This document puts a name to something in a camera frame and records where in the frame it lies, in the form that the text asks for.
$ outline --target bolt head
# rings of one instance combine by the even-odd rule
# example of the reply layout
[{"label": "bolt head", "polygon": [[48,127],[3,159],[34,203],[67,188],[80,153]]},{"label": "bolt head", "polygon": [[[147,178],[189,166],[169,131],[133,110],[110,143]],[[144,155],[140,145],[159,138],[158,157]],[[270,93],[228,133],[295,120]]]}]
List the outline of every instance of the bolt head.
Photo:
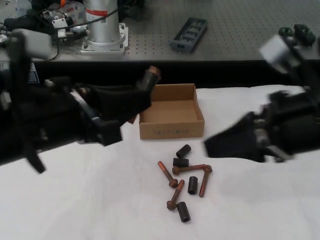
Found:
[{"label": "bolt head", "polygon": [[212,167],[211,167],[210,165],[205,165],[205,166],[203,167],[203,171],[204,171],[205,173],[212,173]]},{"label": "bolt head", "polygon": [[174,175],[178,175],[178,174],[180,173],[179,167],[174,166],[174,167],[172,168],[172,173],[173,173]]},{"label": "bolt head", "polygon": [[177,204],[175,204],[173,201],[167,201],[166,208],[169,210],[174,210],[177,208]]},{"label": "bolt head", "polygon": [[172,179],[170,182],[169,182],[169,186],[173,189],[175,189],[176,187],[178,187],[178,180],[177,179]]}]

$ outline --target bolt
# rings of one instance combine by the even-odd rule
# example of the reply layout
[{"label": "bolt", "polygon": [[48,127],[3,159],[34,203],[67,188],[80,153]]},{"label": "bolt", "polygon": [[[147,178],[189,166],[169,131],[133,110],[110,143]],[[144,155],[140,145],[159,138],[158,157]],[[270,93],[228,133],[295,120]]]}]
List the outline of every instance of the bolt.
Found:
[{"label": "bolt", "polygon": [[210,165],[205,165],[205,167],[203,168],[203,171],[204,171],[204,175],[203,175],[202,184],[199,192],[200,198],[203,198],[205,195],[209,174],[212,173],[212,167]]},{"label": "bolt", "polygon": [[167,208],[167,209],[169,209],[169,210],[174,210],[174,209],[176,209],[176,207],[177,207],[176,202],[177,202],[177,199],[178,199],[178,197],[179,197],[179,194],[180,194],[182,188],[184,187],[184,185],[185,185],[185,180],[183,180],[183,179],[180,180],[179,185],[178,185],[178,187],[176,188],[176,190],[175,190],[175,192],[174,192],[171,200],[166,202],[166,208]]},{"label": "bolt", "polygon": [[189,171],[193,171],[193,170],[200,170],[203,169],[206,165],[205,164],[200,164],[200,165],[194,165],[194,166],[186,166],[186,167],[177,167],[174,166],[172,168],[172,173],[174,175],[179,175],[180,173],[183,172],[189,172]]},{"label": "bolt", "polygon": [[158,165],[161,168],[162,172],[164,173],[164,175],[166,176],[166,178],[169,180],[169,186],[171,188],[176,188],[178,186],[178,180],[174,179],[170,172],[168,172],[168,170],[166,169],[165,165],[162,163],[162,161],[158,161]]}]

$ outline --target black cylinder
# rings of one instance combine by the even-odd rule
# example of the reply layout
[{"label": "black cylinder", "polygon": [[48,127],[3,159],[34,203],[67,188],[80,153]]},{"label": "black cylinder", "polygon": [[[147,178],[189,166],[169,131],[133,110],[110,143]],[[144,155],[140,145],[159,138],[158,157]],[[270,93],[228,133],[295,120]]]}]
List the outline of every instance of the black cylinder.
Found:
[{"label": "black cylinder", "polygon": [[176,152],[176,156],[180,159],[183,159],[190,151],[191,147],[188,144],[186,144],[179,151]]},{"label": "black cylinder", "polygon": [[188,193],[195,195],[198,188],[198,178],[196,176],[189,177]]},{"label": "black cylinder", "polygon": [[178,209],[181,222],[183,222],[183,223],[189,222],[190,215],[189,215],[189,211],[188,211],[186,203],[184,201],[181,201],[176,205],[176,208]]},{"label": "black cylinder", "polygon": [[179,168],[189,167],[189,159],[175,157],[173,159],[173,166],[176,166]]}]

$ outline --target black cable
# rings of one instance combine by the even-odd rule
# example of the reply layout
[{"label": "black cable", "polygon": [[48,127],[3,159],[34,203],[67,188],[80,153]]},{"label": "black cable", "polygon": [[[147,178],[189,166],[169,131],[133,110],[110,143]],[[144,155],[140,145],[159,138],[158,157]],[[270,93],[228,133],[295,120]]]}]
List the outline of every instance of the black cable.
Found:
[{"label": "black cable", "polygon": [[57,38],[56,40],[56,55],[53,58],[50,58],[48,60],[44,60],[44,62],[49,62],[52,60],[55,60],[60,54],[60,50],[59,50],[59,39]]},{"label": "black cable", "polygon": [[75,27],[83,26],[83,25],[86,25],[86,24],[88,25],[88,24],[93,24],[93,23],[99,22],[99,21],[101,21],[103,19],[106,19],[106,18],[110,17],[111,15],[115,14],[116,12],[118,12],[120,9],[123,9],[125,6],[127,6],[131,2],[132,2],[132,0],[126,1],[124,4],[119,6],[117,9],[113,10],[112,12],[110,12],[107,16],[102,16],[102,17],[97,18],[95,20],[84,22],[84,23],[73,24],[71,26],[58,27],[58,28],[56,28],[56,30],[62,30],[62,29],[68,30],[68,29],[72,29],[72,28],[75,28]]}]

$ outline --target brown cardboard box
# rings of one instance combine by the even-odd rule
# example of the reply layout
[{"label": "brown cardboard box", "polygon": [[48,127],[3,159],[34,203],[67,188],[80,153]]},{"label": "brown cardboard box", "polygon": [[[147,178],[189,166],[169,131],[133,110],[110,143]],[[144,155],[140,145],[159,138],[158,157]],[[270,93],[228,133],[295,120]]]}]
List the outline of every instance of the brown cardboard box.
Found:
[{"label": "brown cardboard box", "polygon": [[198,105],[195,85],[156,85],[151,107],[140,113],[140,139],[202,137],[205,119]]}]

